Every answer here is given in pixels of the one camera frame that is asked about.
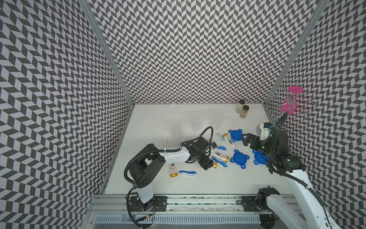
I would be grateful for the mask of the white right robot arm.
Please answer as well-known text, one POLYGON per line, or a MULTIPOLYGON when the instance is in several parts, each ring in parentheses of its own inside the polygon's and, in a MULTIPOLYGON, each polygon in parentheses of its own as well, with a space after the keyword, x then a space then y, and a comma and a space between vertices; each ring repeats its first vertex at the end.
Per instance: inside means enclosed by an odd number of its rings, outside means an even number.
POLYGON ((242 134, 241 138, 244 146, 260 152, 271 174, 279 175, 288 184, 303 215, 296 213, 272 187, 258 190, 256 207, 262 212, 273 212, 289 229, 338 229, 339 225, 314 190, 304 164, 289 152, 288 135, 281 129, 288 114, 280 116, 265 138, 250 133, 242 134))

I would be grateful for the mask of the blue white toothbrush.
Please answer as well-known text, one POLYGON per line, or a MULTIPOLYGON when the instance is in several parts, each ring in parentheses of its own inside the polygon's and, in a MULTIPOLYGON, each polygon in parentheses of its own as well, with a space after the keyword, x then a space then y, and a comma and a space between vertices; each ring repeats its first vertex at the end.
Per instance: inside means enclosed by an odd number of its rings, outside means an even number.
POLYGON ((195 176, 195 175, 197 175, 197 173, 195 171, 179 170, 178 173, 181 174, 181 175, 186 175, 186 176, 195 176))

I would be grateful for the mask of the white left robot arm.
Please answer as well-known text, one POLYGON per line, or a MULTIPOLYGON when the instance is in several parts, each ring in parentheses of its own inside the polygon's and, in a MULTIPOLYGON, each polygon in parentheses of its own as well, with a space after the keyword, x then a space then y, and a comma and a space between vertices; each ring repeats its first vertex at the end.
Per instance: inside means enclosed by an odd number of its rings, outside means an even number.
POLYGON ((208 170, 214 166, 210 158, 214 148, 213 128, 207 127, 198 137, 180 143, 177 148, 157 148, 148 144, 126 165, 124 178, 137 191, 137 203, 129 205, 133 210, 150 211, 157 204, 151 183, 165 165, 174 163, 195 163, 208 170))

